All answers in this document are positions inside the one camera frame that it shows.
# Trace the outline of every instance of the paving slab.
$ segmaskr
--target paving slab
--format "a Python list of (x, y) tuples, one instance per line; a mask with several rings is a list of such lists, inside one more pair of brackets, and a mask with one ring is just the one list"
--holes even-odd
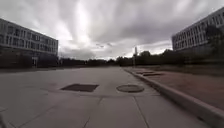
[(136, 97), (150, 128), (208, 128), (162, 96)]
[(22, 128), (83, 128), (99, 98), (72, 97)]
[(147, 128), (133, 97), (103, 98), (86, 128)]

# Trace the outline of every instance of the curb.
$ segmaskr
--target curb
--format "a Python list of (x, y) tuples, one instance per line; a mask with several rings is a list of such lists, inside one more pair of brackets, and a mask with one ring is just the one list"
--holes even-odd
[(162, 95), (182, 106), (186, 110), (196, 115), (199, 119), (206, 122), (213, 128), (224, 128), (224, 111), (215, 108), (207, 103), (204, 103), (192, 96), (186, 95), (178, 90), (165, 86), (154, 80), (147, 79), (146, 77), (136, 74), (130, 70), (124, 69), (126, 72), (132, 74), (136, 78), (144, 81), (149, 86), (156, 89)]

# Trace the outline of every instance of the office building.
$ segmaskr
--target office building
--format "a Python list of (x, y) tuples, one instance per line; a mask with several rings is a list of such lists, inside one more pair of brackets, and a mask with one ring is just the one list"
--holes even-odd
[(174, 51), (205, 55), (211, 51), (205, 29), (214, 25), (224, 32), (224, 7), (172, 36)]
[(32, 59), (57, 57), (58, 40), (0, 19), (1, 55), (16, 54)]

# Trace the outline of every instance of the sidewalk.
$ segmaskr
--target sidewalk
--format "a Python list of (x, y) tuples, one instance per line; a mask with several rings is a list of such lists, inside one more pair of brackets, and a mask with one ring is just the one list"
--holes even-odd
[(153, 71), (143, 68), (136, 71), (162, 74), (147, 77), (224, 110), (224, 77)]

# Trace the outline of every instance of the cloudy sky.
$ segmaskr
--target cloudy sky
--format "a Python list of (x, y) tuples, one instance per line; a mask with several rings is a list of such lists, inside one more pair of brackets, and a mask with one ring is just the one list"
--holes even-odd
[(59, 40), (77, 59), (161, 53), (173, 33), (224, 6), (224, 0), (0, 0), (0, 17)]

